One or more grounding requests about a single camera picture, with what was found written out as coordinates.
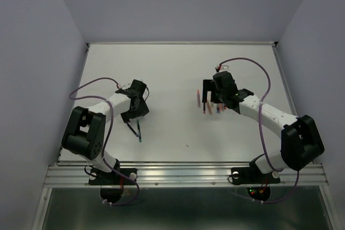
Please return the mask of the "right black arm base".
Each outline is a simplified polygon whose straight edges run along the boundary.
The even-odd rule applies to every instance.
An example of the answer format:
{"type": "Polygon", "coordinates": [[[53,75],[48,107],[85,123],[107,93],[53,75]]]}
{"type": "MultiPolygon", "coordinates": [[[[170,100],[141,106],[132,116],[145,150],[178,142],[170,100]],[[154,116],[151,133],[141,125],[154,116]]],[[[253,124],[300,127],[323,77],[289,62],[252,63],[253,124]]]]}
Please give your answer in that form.
{"type": "Polygon", "coordinates": [[[254,201],[264,203],[268,201],[271,195],[271,184],[279,184],[281,182],[279,176],[273,173],[263,174],[259,169],[254,167],[232,168],[227,180],[235,185],[247,185],[247,194],[254,201]]]}

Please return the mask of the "orange fine pen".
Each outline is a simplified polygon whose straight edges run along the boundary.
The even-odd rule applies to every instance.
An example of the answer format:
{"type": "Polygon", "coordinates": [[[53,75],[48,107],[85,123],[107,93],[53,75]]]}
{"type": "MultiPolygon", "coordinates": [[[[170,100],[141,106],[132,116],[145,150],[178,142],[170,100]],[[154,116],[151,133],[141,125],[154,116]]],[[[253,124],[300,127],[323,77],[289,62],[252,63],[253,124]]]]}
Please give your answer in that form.
{"type": "Polygon", "coordinates": [[[211,108],[209,100],[207,100],[206,104],[207,104],[207,107],[208,107],[209,114],[212,115],[213,113],[212,113],[212,108],[211,108]]]}

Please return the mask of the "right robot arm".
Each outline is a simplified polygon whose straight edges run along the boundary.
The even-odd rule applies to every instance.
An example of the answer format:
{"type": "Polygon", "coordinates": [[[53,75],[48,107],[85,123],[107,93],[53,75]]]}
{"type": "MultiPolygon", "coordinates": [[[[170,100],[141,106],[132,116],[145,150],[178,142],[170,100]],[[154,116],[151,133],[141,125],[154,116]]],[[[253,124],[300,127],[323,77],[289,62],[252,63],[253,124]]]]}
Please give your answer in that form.
{"type": "Polygon", "coordinates": [[[210,100],[255,120],[259,129],[267,128],[281,143],[272,153],[264,152],[248,168],[249,178],[255,182],[272,171],[290,168],[299,171],[325,151],[318,128],[312,117],[287,114],[260,100],[247,89],[238,89],[230,72],[216,73],[203,80],[202,103],[210,100]]]}

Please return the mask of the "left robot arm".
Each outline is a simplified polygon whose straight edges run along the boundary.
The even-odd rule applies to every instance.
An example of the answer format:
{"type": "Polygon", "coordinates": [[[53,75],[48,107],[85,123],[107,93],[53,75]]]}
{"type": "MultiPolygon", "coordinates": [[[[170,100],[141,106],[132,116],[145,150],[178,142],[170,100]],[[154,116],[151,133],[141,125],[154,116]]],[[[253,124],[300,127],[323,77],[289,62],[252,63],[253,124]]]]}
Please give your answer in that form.
{"type": "Polygon", "coordinates": [[[120,177],[120,170],[115,167],[118,160],[105,150],[110,137],[109,133],[105,133],[106,124],[109,124],[111,130],[117,116],[128,124],[147,115],[148,95],[147,85],[134,79],[129,87],[118,87],[109,98],[92,96],[101,102],[87,108],[77,106],[72,109],[61,141],[62,148],[91,163],[101,171],[101,177],[107,183],[116,183],[120,177]]]}

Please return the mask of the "green orange pen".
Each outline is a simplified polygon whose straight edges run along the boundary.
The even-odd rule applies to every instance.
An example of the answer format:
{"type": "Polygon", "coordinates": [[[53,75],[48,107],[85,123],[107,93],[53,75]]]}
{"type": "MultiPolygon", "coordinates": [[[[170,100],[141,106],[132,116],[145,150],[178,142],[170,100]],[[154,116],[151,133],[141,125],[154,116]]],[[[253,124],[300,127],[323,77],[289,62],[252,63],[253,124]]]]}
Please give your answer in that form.
{"type": "Polygon", "coordinates": [[[138,131],[138,138],[139,138],[139,142],[142,142],[142,135],[141,135],[141,127],[140,127],[140,121],[137,120],[137,131],[138,131]]]}

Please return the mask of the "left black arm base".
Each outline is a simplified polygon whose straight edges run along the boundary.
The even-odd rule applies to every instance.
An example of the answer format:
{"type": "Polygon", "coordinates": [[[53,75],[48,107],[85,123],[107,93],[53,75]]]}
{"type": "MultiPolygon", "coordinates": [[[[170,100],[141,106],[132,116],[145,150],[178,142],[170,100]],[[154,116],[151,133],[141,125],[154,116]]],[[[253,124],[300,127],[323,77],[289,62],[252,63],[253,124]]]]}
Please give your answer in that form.
{"type": "Polygon", "coordinates": [[[100,187],[100,198],[103,204],[109,206],[125,206],[134,202],[140,193],[140,187],[136,182],[137,168],[121,168],[120,162],[116,162],[113,171],[103,172],[89,165],[84,167],[84,173],[88,175],[88,185],[100,187]]]}

